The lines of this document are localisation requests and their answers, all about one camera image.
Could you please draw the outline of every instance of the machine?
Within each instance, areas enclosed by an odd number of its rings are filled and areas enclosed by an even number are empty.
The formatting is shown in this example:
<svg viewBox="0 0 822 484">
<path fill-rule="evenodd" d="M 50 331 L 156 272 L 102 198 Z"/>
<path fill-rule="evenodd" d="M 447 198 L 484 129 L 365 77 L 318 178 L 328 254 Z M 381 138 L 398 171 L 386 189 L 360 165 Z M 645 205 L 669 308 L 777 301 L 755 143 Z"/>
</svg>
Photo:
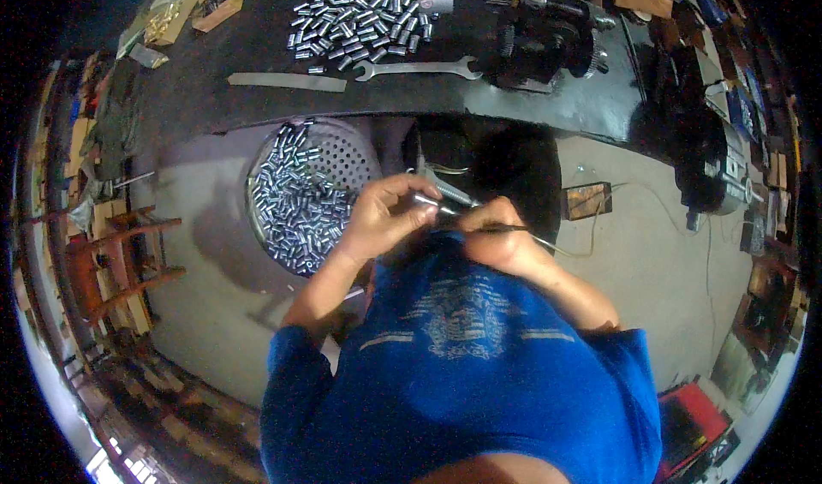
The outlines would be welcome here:
<svg viewBox="0 0 822 484">
<path fill-rule="evenodd" d="M 418 1 L 431 14 L 455 7 L 455 0 Z M 617 22 L 599 6 L 585 0 L 482 1 L 498 17 L 499 65 L 488 72 L 498 85 L 549 92 L 560 68 L 576 78 L 608 72 L 599 33 Z M 529 85 L 533 81 L 542 86 Z"/>
</svg>

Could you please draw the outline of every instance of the open-end wrench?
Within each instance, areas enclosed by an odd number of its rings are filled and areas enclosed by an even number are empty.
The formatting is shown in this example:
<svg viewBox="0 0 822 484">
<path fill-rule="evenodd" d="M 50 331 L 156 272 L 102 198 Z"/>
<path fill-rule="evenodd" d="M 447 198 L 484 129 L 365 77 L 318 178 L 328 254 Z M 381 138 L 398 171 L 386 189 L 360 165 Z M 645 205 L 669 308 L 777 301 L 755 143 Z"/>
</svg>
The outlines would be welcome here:
<svg viewBox="0 0 822 484">
<path fill-rule="evenodd" d="M 476 57 L 466 56 L 454 63 L 394 63 L 392 65 L 374 65 L 371 61 L 360 61 L 354 67 L 362 68 L 365 74 L 355 78 L 357 81 L 367 81 L 379 74 L 415 74 L 417 72 L 429 72 L 437 74 L 457 74 L 468 80 L 482 77 L 482 72 L 472 72 L 468 69 L 468 63 L 476 61 Z"/>
</svg>

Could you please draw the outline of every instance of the workbench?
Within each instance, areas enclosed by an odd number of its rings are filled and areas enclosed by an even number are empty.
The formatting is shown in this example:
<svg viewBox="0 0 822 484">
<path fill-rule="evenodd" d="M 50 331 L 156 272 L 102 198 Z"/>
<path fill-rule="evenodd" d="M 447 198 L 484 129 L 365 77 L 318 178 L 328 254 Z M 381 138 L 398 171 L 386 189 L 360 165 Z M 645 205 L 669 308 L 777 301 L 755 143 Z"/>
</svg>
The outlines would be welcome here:
<svg viewBox="0 0 822 484">
<path fill-rule="evenodd" d="M 642 121 L 640 92 L 619 23 L 602 33 L 610 71 L 590 79 L 573 78 L 562 69 L 557 90 L 550 94 L 497 88 L 485 78 L 467 81 L 456 75 L 381 75 L 354 80 L 335 65 L 325 75 L 346 78 L 344 93 L 302 89 L 230 86 L 234 72 L 305 74 L 312 60 L 296 61 L 286 50 L 292 32 L 293 6 L 305 0 L 245 0 L 240 12 L 209 33 L 189 24 L 177 41 L 160 47 L 170 61 L 144 69 L 136 61 L 118 61 L 116 72 L 136 74 L 139 90 L 138 143 L 184 143 L 200 135 L 260 125 L 293 115 L 459 113 L 525 120 L 588 135 L 610 143 L 628 143 Z M 402 60 L 456 61 L 493 57 L 496 16 L 481 1 L 457 0 L 455 12 L 443 15 L 431 43 Z M 652 57 L 648 28 L 630 25 L 640 61 Z M 398 62 L 397 58 L 382 62 Z"/>
</svg>

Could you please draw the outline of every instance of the metal tool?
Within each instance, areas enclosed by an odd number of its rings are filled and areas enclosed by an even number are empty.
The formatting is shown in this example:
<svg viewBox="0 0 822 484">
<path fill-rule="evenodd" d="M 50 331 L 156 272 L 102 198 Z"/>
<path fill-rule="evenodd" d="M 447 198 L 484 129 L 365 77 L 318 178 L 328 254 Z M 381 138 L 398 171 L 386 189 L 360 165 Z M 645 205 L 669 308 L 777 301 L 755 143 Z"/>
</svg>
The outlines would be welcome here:
<svg viewBox="0 0 822 484">
<path fill-rule="evenodd" d="M 428 181 L 434 183 L 437 187 L 437 190 L 442 193 L 442 196 L 447 197 L 455 202 L 462 203 L 463 205 L 467 205 L 469 208 L 475 208 L 479 205 L 482 205 L 482 202 L 478 200 L 474 200 L 468 195 L 465 191 L 461 191 L 457 189 L 455 186 L 448 184 L 446 181 L 440 179 L 434 170 L 431 170 L 425 162 L 425 156 L 419 154 L 417 156 L 417 168 L 416 173 L 420 176 L 425 177 Z"/>
<path fill-rule="evenodd" d="M 357 81 L 367 81 L 380 74 L 456 74 L 468 80 L 475 80 L 482 77 L 482 72 L 472 72 L 468 68 L 468 63 L 476 61 L 477 58 L 466 56 L 454 63 L 395 63 L 393 65 L 374 65 L 369 61 L 360 61 L 356 68 L 365 70 L 365 74 L 355 78 Z"/>
<path fill-rule="evenodd" d="M 229 76 L 229 84 L 243 86 L 274 86 L 276 88 L 311 89 L 317 92 L 342 93 L 345 84 L 341 78 L 303 74 L 237 73 Z"/>
</svg>

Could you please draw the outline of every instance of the wire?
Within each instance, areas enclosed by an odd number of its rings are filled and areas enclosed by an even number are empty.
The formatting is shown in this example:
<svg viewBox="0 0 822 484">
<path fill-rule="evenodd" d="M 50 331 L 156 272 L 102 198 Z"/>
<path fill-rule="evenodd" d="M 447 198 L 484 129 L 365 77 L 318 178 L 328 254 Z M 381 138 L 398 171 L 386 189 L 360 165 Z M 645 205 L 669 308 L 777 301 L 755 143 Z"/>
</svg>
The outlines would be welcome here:
<svg viewBox="0 0 822 484">
<path fill-rule="evenodd" d="M 585 252 L 583 254 L 577 254 L 575 252 L 564 251 L 561 248 L 559 248 L 558 246 L 554 245 L 553 243 L 548 242 L 546 240 L 543 240 L 539 236 L 535 236 L 533 234 L 531 236 L 533 237 L 533 239 L 535 241 L 542 243 L 543 245 L 547 246 L 548 248 L 550 248 L 550 249 L 552 249 L 556 252 L 559 252 L 560 254 L 565 255 L 566 257 L 570 257 L 570 258 L 574 258 L 574 259 L 586 259 L 586 258 L 591 257 L 593 255 L 595 233 L 597 232 L 596 231 L 596 229 L 597 229 L 597 220 L 599 219 L 599 214 L 602 212 L 603 206 L 605 205 L 605 203 L 607 203 L 609 200 L 611 200 L 611 197 L 613 196 L 613 194 L 617 190 L 620 190 L 620 189 L 622 189 L 626 186 L 629 186 L 629 185 L 639 186 L 640 188 L 644 188 L 645 190 L 650 191 L 653 194 L 653 196 L 657 198 L 657 201 L 659 202 L 659 205 L 663 206 L 663 209 L 665 210 L 665 213 L 668 216 L 668 220 L 671 221 L 671 225 L 673 225 L 673 228 L 675 228 L 676 231 L 679 232 L 679 234 L 681 236 L 694 237 L 694 236 L 697 236 L 700 233 L 699 228 L 697 228 L 696 232 L 683 232 L 679 228 L 679 226 L 677 226 L 676 221 L 673 219 L 673 214 L 671 213 L 671 210 L 668 209 L 668 207 L 665 205 L 665 202 L 663 202 L 662 197 L 660 197 L 659 194 L 655 190 L 653 190 L 653 188 L 651 188 L 649 185 L 643 184 L 641 182 L 621 182 L 619 184 L 614 184 L 613 186 L 611 186 L 611 193 L 607 194 L 599 202 L 599 205 L 597 206 L 597 211 L 593 215 L 593 224 L 591 225 L 591 245 L 590 245 L 590 248 L 589 248 L 588 252 Z"/>
</svg>

